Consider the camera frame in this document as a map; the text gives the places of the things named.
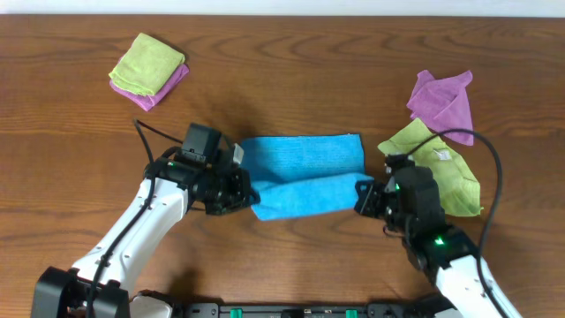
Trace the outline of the blue microfiber cloth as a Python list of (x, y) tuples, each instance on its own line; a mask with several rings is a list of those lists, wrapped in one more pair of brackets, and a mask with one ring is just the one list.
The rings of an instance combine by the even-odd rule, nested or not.
[(355, 185), (371, 181), (358, 134), (256, 137), (241, 143), (242, 167), (259, 201), (252, 211), (261, 221), (317, 216), (352, 209)]

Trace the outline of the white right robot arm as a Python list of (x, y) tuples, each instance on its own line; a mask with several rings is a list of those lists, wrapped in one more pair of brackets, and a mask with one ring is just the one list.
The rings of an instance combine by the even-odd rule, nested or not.
[(411, 185), (359, 181), (355, 185), (362, 216), (385, 222), (412, 266), (423, 272), (462, 317), (518, 317), (520, 313), (494, 280), (478, 246), (446, 221), (435, 182)]

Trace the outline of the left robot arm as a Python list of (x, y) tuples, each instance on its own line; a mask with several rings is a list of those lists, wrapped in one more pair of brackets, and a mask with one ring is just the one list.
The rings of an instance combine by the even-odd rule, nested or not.
[(249, 207), (256, 199), (247, 170), (191, 166), (161, 156), (151, 162), (127, 210), (109, 232), (68, 270), (49, 267), (34, 289), (33, 317), (180, 317), (165, 296), (134, 295), (141, 270), (193, 203), (211, 216)]

